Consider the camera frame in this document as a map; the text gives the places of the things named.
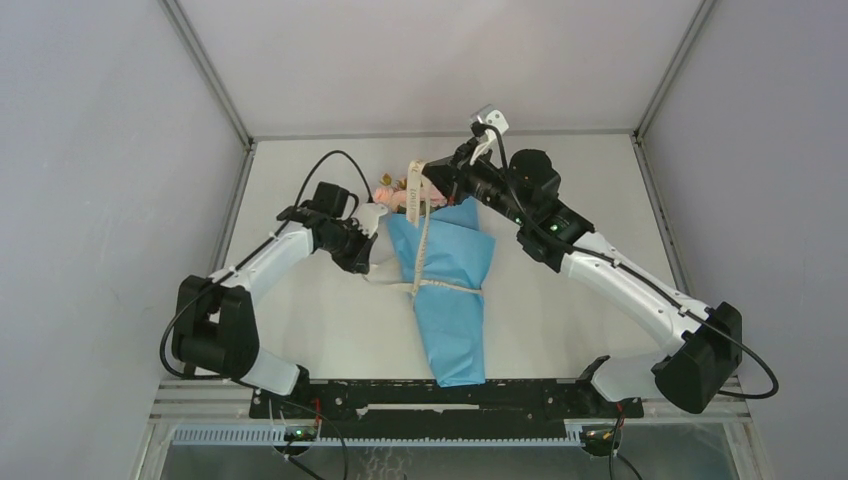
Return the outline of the pink fake rose stem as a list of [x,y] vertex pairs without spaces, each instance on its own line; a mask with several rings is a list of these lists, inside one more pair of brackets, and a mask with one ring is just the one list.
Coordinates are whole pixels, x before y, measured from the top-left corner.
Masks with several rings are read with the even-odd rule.
[[394,178],[388,173],[378,181],[373,198],[376,203],[385,205],[392,213],[405,213],[407,202],[407,179]]
[[436,188],[435,185],[430,184],[426,188],[426,193],[427,201],[431,205],[432,209],[439,209],[448,205],[448,199]]

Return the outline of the cream ribbon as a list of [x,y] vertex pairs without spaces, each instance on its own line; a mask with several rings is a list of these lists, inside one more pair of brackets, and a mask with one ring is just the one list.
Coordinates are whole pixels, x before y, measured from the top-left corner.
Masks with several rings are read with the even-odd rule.
[[431,218],[431,189],[432,182],[423,175],[423,168],[427,164],[425,160],[413,160],[407,170],[407,195],[406,195],[406,219],[420,231],[420,238],[416,250],[414,263],[413,281],[409,282],[381,282],[372,280],[368,274],[363,274],[363,279],[372,285],[386,287],[400,292],[408,293],[412,302],[415,301],[422,286],[436,286],[464,293],[483,295],[480,289],[466,288],[440,280],[429,280],[423,277],[426,260],[427,240]]

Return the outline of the blue wrapping paper sheet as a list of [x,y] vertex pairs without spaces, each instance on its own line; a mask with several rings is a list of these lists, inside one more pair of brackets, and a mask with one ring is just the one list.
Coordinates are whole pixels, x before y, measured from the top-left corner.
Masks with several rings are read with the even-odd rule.
[[428,366],[443,388],[486,380],[482,285],[495,245],[471,198],[430,215],[412,304]]

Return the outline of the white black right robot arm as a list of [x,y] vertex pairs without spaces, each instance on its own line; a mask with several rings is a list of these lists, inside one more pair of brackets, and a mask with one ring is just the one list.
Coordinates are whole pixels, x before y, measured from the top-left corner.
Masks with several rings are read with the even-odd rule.
[[741,363],[740,312],[728,303],[710,307],[633,264],[560,200],[561,178],[545,152],[520,150],[505,168],[489,158],[455,154],[421,174],[446,199],[473,198],[515,223],[533,260],[601,295],[657,345],[653,353],[596,359],[577,391],[582,410],[602,416],[617,402],[658,395],[702,413]]

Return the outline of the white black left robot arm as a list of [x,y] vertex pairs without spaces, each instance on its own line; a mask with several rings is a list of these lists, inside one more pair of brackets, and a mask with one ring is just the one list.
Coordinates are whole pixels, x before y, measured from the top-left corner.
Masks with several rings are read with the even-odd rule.
[[174,357],[205,370],[208,379],[230,379],[274,393],[274,404],[286,415],[305,414],[313,392],[299,380],[308,371],[263,347],[256,307],[287,272],[318,250],[328,252],[345,272],[368,273],[387,212],[375,201],[360,203],[343,187],[319,183],[312,198],[278,214],[278,229],[240,263],[183,280],[175,315],[160,342],[161,361]]

